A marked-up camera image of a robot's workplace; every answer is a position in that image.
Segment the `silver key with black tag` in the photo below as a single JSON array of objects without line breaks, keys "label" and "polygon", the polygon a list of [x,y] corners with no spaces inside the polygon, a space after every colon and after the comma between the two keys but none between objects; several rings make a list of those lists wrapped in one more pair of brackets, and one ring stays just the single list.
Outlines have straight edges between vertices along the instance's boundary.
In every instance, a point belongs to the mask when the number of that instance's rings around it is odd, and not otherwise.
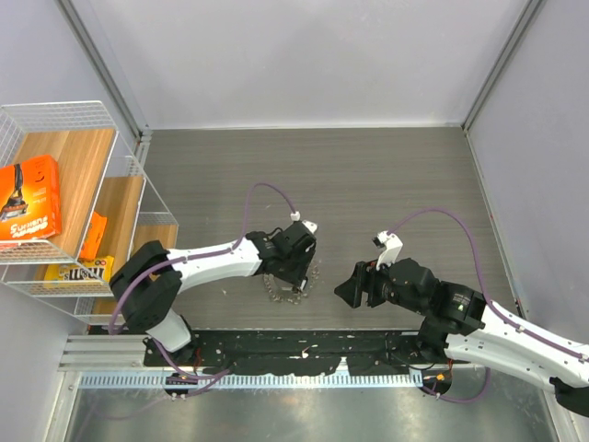
[{"label": "silver key with black tag", "polygon": [[292,287],[292,292],[295,295],[303,295],[305,293],[307,283],[308,283],[308,278],[307,277],[303,278],[299,283],[295,284]]}]

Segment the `metal disc with key rings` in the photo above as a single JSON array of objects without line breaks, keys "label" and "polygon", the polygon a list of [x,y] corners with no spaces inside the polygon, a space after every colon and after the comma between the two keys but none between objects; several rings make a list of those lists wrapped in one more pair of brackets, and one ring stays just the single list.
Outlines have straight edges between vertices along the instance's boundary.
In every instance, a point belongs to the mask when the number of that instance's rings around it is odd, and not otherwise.
[{"label": "metal disc with key rings", "polygon": [[315,262],[311,262],[307,272],[307,281],[302,290],[296,289],[292,285],[289,285],[282,280],[278,280],[270,274],[264,274],[262,276],[262,282],[268,291],[270,301],[288,302],[298,305],[303,299],[308,298],[312,288],[318,281],[318,277],[318,265]]}]

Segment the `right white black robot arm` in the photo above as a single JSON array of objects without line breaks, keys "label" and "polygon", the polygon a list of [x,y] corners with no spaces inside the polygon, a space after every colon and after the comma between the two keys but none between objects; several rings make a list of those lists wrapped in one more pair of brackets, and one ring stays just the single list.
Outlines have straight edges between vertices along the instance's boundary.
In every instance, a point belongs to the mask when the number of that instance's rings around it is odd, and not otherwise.
[{"label": "right white black robot arm", "polygon": [[572,413],[588,414],[588,347],[560,338],[465,285],[436,278],[413,259],[357,262],[334,293],[351,308],[386,302],[423,317],[419,357],[483,365],[552,393]]}]

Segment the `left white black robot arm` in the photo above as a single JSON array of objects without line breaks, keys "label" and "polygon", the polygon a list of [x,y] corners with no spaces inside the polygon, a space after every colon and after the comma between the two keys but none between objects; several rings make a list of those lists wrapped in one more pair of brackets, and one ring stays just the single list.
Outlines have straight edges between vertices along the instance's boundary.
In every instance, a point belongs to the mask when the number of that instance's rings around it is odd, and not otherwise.
[{"label": "left white black robot arm", "polygon": [[114,314],[122,315],[129,332],[146,334],[176,366],[190,364],[197,353],[187,321],[172,305],[197,285],[233,278],[271,275],[301,291],[314,258],[318,225],[294,221],[271,233],[249,232],[233,242],[196,250],[166,249],[158,240],[145,243],[110,278],[117,300]]}]

